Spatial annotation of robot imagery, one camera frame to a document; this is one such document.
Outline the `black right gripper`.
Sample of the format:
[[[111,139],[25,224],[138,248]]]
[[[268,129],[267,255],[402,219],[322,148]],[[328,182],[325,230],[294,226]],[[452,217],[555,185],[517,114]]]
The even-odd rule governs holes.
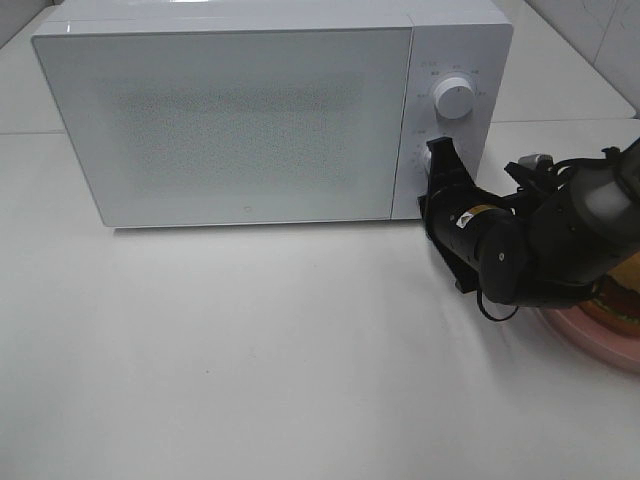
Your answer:
[[[520,279],[520,222],[477,188],[453,139],[427,142],[428,192],[420,199],[427,235],[462,293],[514,294]]]

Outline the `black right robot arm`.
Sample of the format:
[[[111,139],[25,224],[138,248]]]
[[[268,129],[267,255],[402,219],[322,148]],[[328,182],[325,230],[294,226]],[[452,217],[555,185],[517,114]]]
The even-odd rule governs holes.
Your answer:
[[[517,190],[476,185],[449,137],[427,144],[426,234],[462,293],[510,306],[568,308],[639,250],[639,144],[600,158],[506,165]]]

